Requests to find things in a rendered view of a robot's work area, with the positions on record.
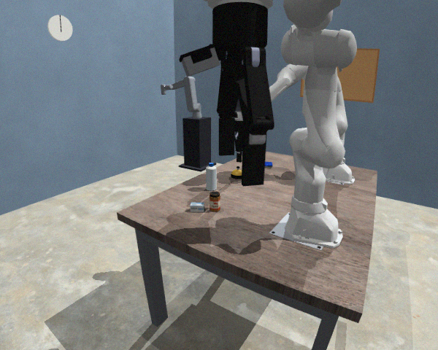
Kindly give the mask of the white bottle with blue cap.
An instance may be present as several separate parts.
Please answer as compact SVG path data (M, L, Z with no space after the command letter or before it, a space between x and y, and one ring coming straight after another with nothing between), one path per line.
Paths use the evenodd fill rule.
M214 191L217 189L216 171L217 168L214 166L214 163L209 163L209 166L206 167L206 189L209 191Z

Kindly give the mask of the orange jar with dark lid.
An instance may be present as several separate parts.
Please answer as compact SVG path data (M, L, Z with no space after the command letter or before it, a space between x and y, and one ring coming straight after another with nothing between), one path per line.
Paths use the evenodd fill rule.
M210 211L216 212L220 210L220 193L213 191L210 193Z

